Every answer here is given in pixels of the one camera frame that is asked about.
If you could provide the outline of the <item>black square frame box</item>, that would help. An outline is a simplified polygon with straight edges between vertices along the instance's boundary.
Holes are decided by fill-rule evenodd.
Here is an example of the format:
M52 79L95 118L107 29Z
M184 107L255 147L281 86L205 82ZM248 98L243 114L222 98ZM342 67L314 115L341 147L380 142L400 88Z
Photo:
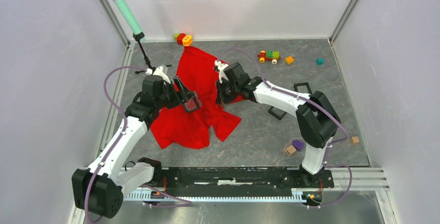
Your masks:
M197 95L191 97L187 102L183 103L183 108L187 113L191 113L195 110L200 109L202 103Z

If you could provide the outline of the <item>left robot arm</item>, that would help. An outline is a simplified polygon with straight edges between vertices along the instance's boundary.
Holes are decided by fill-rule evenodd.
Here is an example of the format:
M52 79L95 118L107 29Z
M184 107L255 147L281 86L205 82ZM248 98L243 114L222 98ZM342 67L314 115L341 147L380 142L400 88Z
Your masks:
M102 153L86 168L72 175L74 204L86 213L113 218L125 197L141 185L157 186L163 172L151 162L139 160L134 167L121 169L136 143L143 137L163 108L178 106L198 109L196 92L190 91L179 77L172 81L161 75L145 76L141 91L123 114L122 123Z

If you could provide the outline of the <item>red garment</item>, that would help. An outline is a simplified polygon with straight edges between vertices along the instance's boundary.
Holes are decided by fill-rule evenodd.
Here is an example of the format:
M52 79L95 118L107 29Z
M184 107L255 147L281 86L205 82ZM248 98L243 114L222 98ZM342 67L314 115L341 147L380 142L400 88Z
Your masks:
M188 113L183 107L163 109L150 130L160 148L173 143L191 149L210 144L210 128L222 142L235 130L241 118L226 112L216 103L218 72L216 57L196 47L185 47L180 58L177 76L201 101L201 108Z

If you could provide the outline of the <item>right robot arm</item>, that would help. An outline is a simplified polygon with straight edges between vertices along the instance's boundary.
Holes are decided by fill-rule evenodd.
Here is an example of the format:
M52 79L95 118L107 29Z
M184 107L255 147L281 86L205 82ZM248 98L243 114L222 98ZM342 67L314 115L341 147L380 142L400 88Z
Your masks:
M306 151L301 163L300 181L312 187L321 179L327 146L341 129L340 118L326 95L298 93L278 87L256 76L251 78L239 63L226 64L217 60L217 102L229 104L238 97L254 103L266 104L296 117Z

